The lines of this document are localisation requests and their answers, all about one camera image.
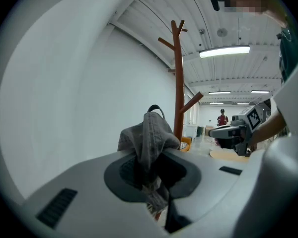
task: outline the wooden coat rack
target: wooden coat rack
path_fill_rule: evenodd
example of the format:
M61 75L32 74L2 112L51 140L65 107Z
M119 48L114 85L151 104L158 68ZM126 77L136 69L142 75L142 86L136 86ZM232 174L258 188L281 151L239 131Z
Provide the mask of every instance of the wooden coat rack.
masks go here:
M187 32L187 29L183 28L184 20L181 20L179 27L177 27L174 20L171 21L173 45L164 40L158 38L158 41L165 44L167 47L174 51L175 60L175 115L174 115L174 135L181 141L183 130L183 117L184 113L188 111L194 104L196 104L203 95L198 92L186 105L184 105L184 80L183 80L183 59L180 44L180 33Z

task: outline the ceiling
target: ceiling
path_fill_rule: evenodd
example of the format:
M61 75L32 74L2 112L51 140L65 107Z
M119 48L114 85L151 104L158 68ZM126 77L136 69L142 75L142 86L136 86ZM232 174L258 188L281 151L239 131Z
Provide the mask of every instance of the ceiling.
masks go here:
M174 69L174 52L158 38L173 44L171 21L179 25L181 19L188 29L180 36L185 84L194 94L200 91L204 95L201 103L259 103L280 88L280 41L276 35L281 29L264 15L214 11L210 0L125 0L110 23L142 42ZM251 51L199 57L201 50L231 45L250 45ZM229 95L208 94L228 90ZM269 90L271 94L251 94L251 90Z

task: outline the ceiling light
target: ceiling light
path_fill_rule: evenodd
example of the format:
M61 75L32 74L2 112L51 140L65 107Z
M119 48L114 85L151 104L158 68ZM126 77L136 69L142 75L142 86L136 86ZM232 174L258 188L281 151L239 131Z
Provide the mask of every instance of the ceiling light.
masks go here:
M270 93L270 91L255 90L251 91L251 93Z
M249 46L230 46L200 51L200 58L249 53Z
M230 91L209 92L209 94L229 94Z

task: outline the black strap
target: black strap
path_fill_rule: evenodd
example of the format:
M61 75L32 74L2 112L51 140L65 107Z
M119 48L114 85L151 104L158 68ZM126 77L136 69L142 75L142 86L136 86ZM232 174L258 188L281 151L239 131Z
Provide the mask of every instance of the black strap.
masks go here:
M163 119L165 119L165 118L164 118L164 113L163 113L162 109L161 109L158 105L156 105L156 104L151 105L150 108L148 109L147 113L148 113L148 112L151 112L151 111L153 111L153 110L156 110L156 109L159 109L159 110L161 111L162 116L163 116Z

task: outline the black slot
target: black slot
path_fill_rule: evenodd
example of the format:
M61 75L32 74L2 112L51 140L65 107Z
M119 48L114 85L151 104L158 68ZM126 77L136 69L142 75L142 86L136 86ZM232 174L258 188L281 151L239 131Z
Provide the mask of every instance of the black slot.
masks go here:
M76 194L76 190L69 188L62 189L36 218L50 228L54 228L64 215Z
M226 166L221 167L219 170L233 174L233 175L237 175L237 176L239 176L242 173L241 169L234 169L234 168L230 168L230 167L226 167Z

